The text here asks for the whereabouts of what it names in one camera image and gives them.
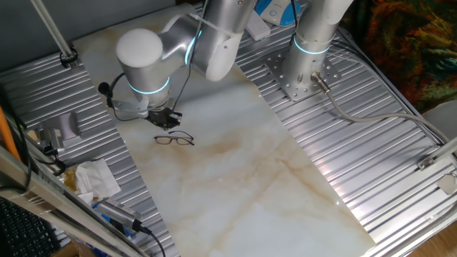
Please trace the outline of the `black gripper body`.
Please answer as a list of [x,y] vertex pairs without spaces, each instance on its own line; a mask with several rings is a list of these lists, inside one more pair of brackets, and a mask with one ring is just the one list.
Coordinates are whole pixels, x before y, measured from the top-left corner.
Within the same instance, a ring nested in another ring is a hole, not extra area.
[[159,123],[170,124],[173,119],[181,120],[182,116],[183,114],[180,112],[174,111],[170,108],[165,108],[161,111],[149,111],[148,116],[145,118],[145,120],[158,127]]

